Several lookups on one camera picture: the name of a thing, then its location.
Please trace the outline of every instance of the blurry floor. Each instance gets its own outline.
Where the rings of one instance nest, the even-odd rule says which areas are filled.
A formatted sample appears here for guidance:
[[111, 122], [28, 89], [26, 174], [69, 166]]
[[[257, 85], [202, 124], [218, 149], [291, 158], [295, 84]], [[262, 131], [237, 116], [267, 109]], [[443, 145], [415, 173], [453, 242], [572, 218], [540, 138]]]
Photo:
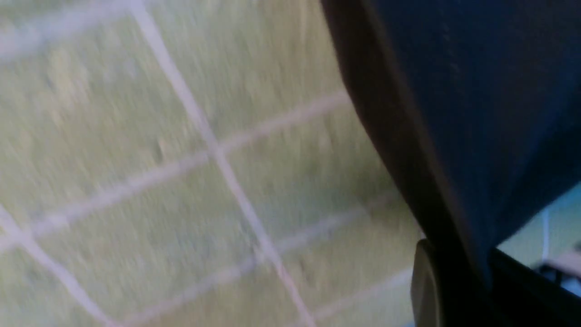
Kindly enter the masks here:
[[[581, 239], [577, 193], [503, 250]], [[2, 326], [412, 321], [315, 0], [0, 0], [0, 203]]]

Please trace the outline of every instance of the green tile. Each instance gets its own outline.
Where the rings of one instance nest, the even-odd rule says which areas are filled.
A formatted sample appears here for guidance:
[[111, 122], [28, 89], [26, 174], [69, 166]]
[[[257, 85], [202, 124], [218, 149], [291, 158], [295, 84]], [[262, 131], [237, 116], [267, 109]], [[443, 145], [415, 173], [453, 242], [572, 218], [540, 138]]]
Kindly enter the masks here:
[[319, 327], [403, 327], [413, 323], [410, 285], [383, 290], [334, 316]]
[[549, 207], [549, 257], [571, 251], [581, 242], [581, 186]]
[[214, 165], [40, 240], [121, 319], [245, 259], [256, 244]]
[[498, 248], [527, 266], [539, 263], [543, 258], [544, 242], [542, 215], [542, 213], [536, 215]]
[[202, 145], [132, 20], [0, 76], [0, 202], [20, 224]]
[[398, 200], [283, 260], [305, 304], [315, 310], [411, 267], [419, 239], [411, 212]]
[[66, 6], [81, 2], [89, 2], [89, 0], [2, 0], [0, 1], [0, 30], [21, 26], [30, 19], [57, 12]]
[[318, 1], [169, 0], [152, 13], [218, 138], [342, 87]]
[[21, 250], [0, 257], [0, 321], [3, 327], [99, 326], [50, 272]]
[[275, 327], [285, 326], [297, 316], [276, 271], [262, 266], [159, 317], [147, 327]]
[[276, 240], [393, 187], [351, 107], [257, 140], [229, 159]]

